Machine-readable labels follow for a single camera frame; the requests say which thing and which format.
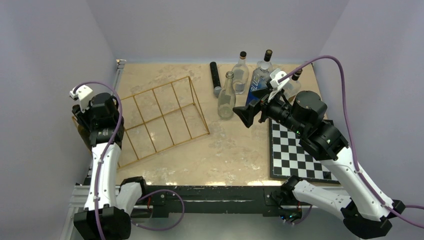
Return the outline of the black white chessboard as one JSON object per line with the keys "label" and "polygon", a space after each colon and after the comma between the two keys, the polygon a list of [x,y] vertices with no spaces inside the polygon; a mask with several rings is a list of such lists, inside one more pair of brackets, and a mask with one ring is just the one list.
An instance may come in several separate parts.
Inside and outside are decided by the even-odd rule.
{"label": "black white chessboard", "polygon": [[312,183],[339,184],[337,178],[300,145],[292,131],[274,120],[269,125],[269,176],[287,179],[298,176]]}

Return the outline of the clear bottle dark label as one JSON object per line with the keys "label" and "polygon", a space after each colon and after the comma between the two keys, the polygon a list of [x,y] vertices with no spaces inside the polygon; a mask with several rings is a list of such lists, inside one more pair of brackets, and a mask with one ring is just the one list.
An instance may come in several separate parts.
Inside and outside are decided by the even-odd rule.
{"label": "clear bottle dark label", "polygon": [[233,117],[233,107],[236,103],[236,94],[233,88],[234,73],[226,73],[224,87],[218,95],[217,113],[222,120],[229,120]]}

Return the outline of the black handheld microphone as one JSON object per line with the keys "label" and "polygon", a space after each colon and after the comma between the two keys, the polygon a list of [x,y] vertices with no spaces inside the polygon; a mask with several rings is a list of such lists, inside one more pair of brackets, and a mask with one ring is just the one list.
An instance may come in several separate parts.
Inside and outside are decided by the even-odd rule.
{"label": "black handheld microphone", "polygon": [[219,77],[218,66],[215,61],[209,63],[212,85],[213,85],[213,95],[218,98],[222,90],[221,81]]}

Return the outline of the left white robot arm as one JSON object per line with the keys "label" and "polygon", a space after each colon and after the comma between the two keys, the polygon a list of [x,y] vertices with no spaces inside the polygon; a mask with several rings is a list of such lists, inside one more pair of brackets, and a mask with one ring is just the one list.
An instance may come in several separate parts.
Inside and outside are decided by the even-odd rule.
{"label": "left white robot arm", "polygon": [[83,211],[73,224],[84,240],[126,240],[131,234],[131,213],[149,199],[142,176],[126,178],[116,186],[118,161],[124,136],[119,103],[107,92],[94,95],[86,110],[74,105],[78,132],[92,154],[92,175]]}

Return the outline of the clear round glass bottle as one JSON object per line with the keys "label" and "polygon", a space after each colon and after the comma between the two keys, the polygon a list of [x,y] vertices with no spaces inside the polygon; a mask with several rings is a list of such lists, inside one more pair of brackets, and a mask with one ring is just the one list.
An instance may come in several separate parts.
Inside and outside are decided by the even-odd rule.
{"label": "clear round glass bottle", "polygon": [[236,95],[241,95],[245,92],[245,86],[249,78],[249,68],[246,64],[247,53],[241,51],[239,54],[238,63],[232,68],[233,72],[233,88]]}

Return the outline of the blue square bottle silver cap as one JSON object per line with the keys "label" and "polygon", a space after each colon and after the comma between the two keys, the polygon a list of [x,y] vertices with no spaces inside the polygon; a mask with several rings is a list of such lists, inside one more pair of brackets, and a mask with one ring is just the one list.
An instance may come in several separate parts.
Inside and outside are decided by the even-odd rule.
{"label": "blue square bottle silver cap", "polygon": [[248,88],[248,94],[245,102],[245,106],[248,106],[249,103],[253,100],[256,100],[257,97],[253,95],[254,91],[263,89],[267,87],[267,80],[270,77],[270,65],[266,62],[263,62],[252,72],[252,77],[250,85]]}

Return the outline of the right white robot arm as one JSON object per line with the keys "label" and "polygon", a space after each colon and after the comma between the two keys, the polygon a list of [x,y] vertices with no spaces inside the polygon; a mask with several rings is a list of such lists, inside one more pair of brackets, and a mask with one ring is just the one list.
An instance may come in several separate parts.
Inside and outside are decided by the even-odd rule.
{"label": "right white robot arm", "polygon": [[281,185],[280,196],[288,204],[308,203],[341,219],[344,226],[361,239],[384,237],[392,228],[391,218],[405,210],[400,200],[393,200],[382,191],[369,190],[372,183],[363,168],[354,163],[352,148],[332,124],[324,120],[327,105],[320,96],[304,90],[293,103],[278,93],[271,97],[266,89],[262,97],[246,106],[234,107],[246,127],[260,115],[260,122],[271,119],[299,137],[303,149],[332,173],[346,191],[335,194],[292,175]]}

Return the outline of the clear square bottle gold label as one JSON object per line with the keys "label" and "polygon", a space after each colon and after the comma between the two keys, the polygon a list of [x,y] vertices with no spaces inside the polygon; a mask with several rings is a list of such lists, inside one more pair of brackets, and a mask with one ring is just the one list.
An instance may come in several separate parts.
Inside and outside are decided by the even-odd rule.
{"label": "clear square bottle gold label", "polygon": [[296,71],[290,78],[290,80],[284,85],[283,87],[283,94],[285,96],[285,98],[289,101],[292,102],[294,100],[294,98],[296,97],[297,93],[300,91],[301,89],[301,83],[299,82],[299,78],[302,74],[303,70],[300,69],[298,71]]}

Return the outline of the clear bottle round emblem label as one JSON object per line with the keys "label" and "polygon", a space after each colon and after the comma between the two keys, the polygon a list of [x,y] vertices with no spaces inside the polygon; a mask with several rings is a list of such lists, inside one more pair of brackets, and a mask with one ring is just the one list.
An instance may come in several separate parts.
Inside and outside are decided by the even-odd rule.
{"label": "clear bottle round emblem label", "polygon": [[271,73],[274,70],[274,67],[271,63],[272,54],[273,54],[273,51],[271,49],[267,49],[265,51],[263,60],[258,61],[256,67],[260,68],[261,66],[266,65],[266,69],[268,70],[268,72]]}

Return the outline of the green wine bottle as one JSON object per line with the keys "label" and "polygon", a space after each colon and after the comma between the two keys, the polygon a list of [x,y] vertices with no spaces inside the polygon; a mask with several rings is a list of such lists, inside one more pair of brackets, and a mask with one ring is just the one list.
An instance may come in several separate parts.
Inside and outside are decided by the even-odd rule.
{"label": "green wine bottle", "polygon": [[92,147],[90,142],[90,132],[84,129],[83,126],[81,126],[78,122],[75,116],[72,117],[72,121],[77,128],[78,134],[80,135],[81,139],[83,140],[88,152],[92,153]]}

